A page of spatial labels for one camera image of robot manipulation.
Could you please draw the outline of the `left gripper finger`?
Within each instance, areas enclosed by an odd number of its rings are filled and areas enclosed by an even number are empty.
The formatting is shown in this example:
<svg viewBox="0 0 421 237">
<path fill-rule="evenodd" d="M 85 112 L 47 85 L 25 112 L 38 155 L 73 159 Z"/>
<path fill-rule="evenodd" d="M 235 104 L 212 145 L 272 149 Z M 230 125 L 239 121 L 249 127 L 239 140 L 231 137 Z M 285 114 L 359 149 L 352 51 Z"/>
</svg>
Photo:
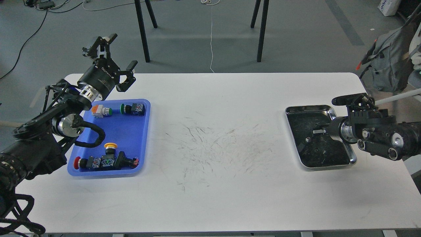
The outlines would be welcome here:
<svg viewBox="0 0 421 237">
<path fill-rule="evenodd" d="M 92 65 L 97 62 L 105 63 L 106 66 L 117 66 L 111 58 L 110 44 L 117 38 L 117 34 L 113 33 L 108 37 L 97 37 L 93 45 L 89 48 L 83 47 L 83 56 L 92 59 Z"/>
<path fill-rule="evenodd" d="M 120 76 L 123 76 L 123 75 L 126 76 L 125 81 L 116 84 L 115 87 L 118 92 L 126 92 L 134 84 L 134 82 L 136 81 L 136 78 L 134 76 L 133 70 L 137 64 L 138 64 L 138 61 L 133 60 L 128 65 L 126 70 L 117 72 L 117 76 L 118 76 L 117 82 L 120 81 Z"/>
</svg>

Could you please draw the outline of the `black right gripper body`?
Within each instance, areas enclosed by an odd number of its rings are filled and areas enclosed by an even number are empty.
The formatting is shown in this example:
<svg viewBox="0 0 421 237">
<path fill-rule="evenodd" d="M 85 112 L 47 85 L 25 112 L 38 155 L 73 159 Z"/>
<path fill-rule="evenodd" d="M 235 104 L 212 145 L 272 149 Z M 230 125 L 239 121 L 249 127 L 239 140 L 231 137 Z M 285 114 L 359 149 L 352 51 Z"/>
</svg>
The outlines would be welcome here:
<svg viewBox="0 0 421 237">
<path fill-rule="evenodd" d="M 344 143 L 343 137 L 341 134 L 341 129 L 344 120 L 346 117 L 335 117 L 326 128 L 327 134 L 333 139 L 334 141 L 338 141 Z"/>
</svg>

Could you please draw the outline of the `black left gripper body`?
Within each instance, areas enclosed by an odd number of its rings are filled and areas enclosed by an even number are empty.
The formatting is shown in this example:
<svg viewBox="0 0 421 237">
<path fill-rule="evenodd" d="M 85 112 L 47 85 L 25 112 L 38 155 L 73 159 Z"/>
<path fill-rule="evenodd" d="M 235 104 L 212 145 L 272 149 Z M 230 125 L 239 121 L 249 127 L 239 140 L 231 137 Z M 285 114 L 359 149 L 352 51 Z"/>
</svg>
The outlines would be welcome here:
<svg viewBox="0 0 421 237">
<path fill-rule="evenodd" d="M 99 93 L 101 100 L 105 100 L 119 83 L 119 72 L 120 68 L 113 60 L 96 59 L 78 80 L 78 87 L 89 85 Z"/>
</svg>

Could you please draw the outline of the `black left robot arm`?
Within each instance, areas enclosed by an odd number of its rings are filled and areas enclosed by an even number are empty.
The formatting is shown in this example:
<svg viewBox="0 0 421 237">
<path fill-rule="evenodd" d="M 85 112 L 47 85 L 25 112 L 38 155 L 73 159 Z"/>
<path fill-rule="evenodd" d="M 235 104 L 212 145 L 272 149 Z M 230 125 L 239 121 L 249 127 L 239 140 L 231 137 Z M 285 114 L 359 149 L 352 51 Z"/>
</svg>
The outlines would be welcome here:
<svg viewBox="0 0 421 237">
<path fill-rule="evenodd" d="M 133 73 L 137 61 L 132 61 L 125 70 L 112 60 L 110 44 L 117 34 L 98 37 L 89 48 L 83 48 L 83 56 L 93 60 L 92 65 L 78 80 L 77 85 L 61 79 L 46 87 L 46 98 L 54 91 L 50 105 L 32 120 L 15 128 L 15 142 L 1 152 L 1 234 L 15 233 L 20 226 L 41 236 L 45 228 L 31 222 L 28 215 L 34 206 L 30 195 L 15 192 L 24 179 L 31 180 L 37 175 L 51 174 L 67 163 L 66 152 L 76 145 L 97 147 L 106 135 L 103 129 L 86 122 L 81 112 L 92 108 L 94 100 L 105 100 L 111 91 L 127 91 L 135 82 Z"/>
</svg>

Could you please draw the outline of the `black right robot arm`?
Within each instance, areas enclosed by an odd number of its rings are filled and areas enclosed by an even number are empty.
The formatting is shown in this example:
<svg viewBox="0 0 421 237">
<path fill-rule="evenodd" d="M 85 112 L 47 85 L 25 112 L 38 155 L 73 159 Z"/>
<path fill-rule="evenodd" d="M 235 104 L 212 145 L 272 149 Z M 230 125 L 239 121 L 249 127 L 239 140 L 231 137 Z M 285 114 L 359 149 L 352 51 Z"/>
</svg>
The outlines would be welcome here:
<svg viewBox="0 0 421 237">
<path fill-rule="evenodd" d="M 379 109 L 367 93 L 354 93 L 332 99 L 335 106 L 346 106 L 347 116 L 317 125 L 312 135 L 325 134 L 344 144 L 389 160 L 407 159 L 420 154 L 420 122 L 397 123 L 387 109 Z"/>
</svg>

